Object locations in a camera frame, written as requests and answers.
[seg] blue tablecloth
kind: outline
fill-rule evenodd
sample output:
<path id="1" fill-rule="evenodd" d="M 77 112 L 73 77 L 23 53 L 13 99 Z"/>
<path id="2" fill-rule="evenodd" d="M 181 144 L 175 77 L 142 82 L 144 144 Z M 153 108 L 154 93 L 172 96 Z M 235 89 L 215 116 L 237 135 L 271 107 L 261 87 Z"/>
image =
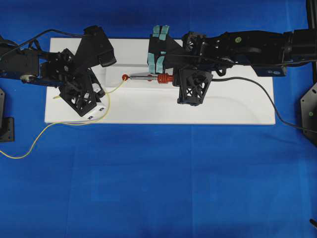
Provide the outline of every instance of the blue tablecloth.
<path id="1" fill-rule="evenodd" d="M 0 34 L 23 42 L 48 28 L 148 37 L 156 24 L 191 31 L 307 28 L 304 0 L 6 1 Z M 40 38 L 49 49 L 50 37 Z M 300 124 L 310 65 L 274 79 L 276 105 Z M 44 128 L 45 87 L 1 79 L 21 155 Z M 90 125 L 51 127 L 23 160 L 0 158 L 0 237 L 314 237 L 317 148 L 273 126 Z"/>

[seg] black mount bracket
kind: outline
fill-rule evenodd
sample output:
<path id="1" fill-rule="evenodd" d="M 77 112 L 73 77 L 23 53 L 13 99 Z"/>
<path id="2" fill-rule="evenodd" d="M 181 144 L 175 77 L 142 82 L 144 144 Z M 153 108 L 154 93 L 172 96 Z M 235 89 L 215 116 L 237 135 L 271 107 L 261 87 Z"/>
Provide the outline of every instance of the black mount bracket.
<path id="1" fill-rule="evenodd" d="M 5 93 L 0 89 L 0 142 L 14 141 L 14 119 L 3 118 Z"/>
<path id="2" fill-rule="evenodd" d="M 317 27 L 317 0 L 306 1 L 307 19 L 310 29 Z M 313 62 L 314 86 L 301 98 L 302 125 L 317 130 L 317 63 Z M 303 134 L 317 146 L 317 134 L 303 130 Z"/>

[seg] white board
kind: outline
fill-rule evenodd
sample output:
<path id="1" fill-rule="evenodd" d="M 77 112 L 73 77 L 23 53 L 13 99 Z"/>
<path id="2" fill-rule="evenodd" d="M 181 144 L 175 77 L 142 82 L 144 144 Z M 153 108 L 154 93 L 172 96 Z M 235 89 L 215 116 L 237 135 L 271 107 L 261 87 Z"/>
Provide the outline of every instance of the white board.
<path id="1" fill-rule="evenodd" d="M 51 38 L 51 52 L 68 48 L 76 52 L 80 39 Z M 100 83 L 110 91 L 124 73 L 147 73 L 148 39 L 110 39 L 117 63 L 93 68 Z M 225 77 L 242 76 L 263 85 L 273 98 L 271 77 L 257 77 L 249 66 L 234 66 Z M 58 89 L 48 87 L 45 122 L 83 121 L 63 100 L 53 99 Z M 179 88 L 156 81 L 128 80 L 111 94 L 111 109 L 100 123 L 148 124 L 275 124 L 274 109 L 265 93 L 247 81 L 212 82 L 204 103 L 197 107 L 177 104 Z M 106 97 L 102 102 L 107 105 Z"/>

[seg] red screwdriver handle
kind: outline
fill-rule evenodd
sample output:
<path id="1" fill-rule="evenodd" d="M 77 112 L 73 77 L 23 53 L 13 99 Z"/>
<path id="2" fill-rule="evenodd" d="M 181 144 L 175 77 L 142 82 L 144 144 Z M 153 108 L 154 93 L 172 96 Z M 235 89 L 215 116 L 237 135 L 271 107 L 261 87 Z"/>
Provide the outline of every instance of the red screwdriver handle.
<path id="1" fill-rule="evenodd" d="M 168 73 L 158 75 L 158 83 L 169 83 L 174 81 L 174 76 Z"/>

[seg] yellow cable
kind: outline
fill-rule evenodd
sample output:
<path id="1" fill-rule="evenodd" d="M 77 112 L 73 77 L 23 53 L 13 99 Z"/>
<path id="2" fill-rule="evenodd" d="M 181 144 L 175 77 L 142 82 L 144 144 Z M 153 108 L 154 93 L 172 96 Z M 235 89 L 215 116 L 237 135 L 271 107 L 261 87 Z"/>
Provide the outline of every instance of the yellow cable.
<path id="1" fill-rule="evenodd" d="M 5 153 L 5 152 L 3 152 L 3 151 L 1 151 L 1 150 L 0 150 L 0 153 L 3 154 L 4 156 L 8 157 L 8 158 L 11 158 L 11 159 L 23 159 L 23 158 L 25 158 L 26 156 L 28 156 L 28 155 L 31 153 L 31 151 L 33 150 L 33 148 L 34 148 L 36 142 L 37 142 L 38 139 L 41 137 L 41 135 L 42 135 L 49 127 L 51 127 L 51 126 L 53 126 L 53 125 L 57 125 L 57 124 L 64 124 L 64 125 L 88 125 L 88 124 L 92 124 L 92 123 L 99 122 L 100 120 L 102 120 L 103 118 L 105 118 L 105 117 L 107 116 L 107 114 L 109 113 L 109 111 L 110 111 L 111 99 L 110 99 L 110 95 L 109 95 L 109 94 L 110 94 L 110 93 L 113 93 L 115 90 L 117 90 L 118 88 L 120 88 L 120 87 L 123 85 L 124 82 L 125 82 L 125 81 L 122 81 L 122 82 L 119 84 L 119 86 L 116 87 L 115 89 L 113 89 L 112 91 L 106 92 L 106 96 L 107 96 L 107 99 L 108 99 L 108 107 L 107 107 L 107 110 L 106 110 L 105 114 L 104 114 L 101 118 L 96 119 L 96 120 L 91 120 L 91 121 L 85 122 L 85 123 L 55 122 L 55 123 L 49 124 L 49 125 L 46 126 L 46 127 L 41 131 L 41 133 L 35 138 L 35 140 L 33 141 L 32 145 L 31 145 L 31 147 L 30 147 L 30 149 L 29 149 L 29 151 L 28 151 L 26 154 L 24 154 L 24 155 L 22 155 L 22 156 L 14 157 L 14 156 L 8 155 L 7 153 Z"/>

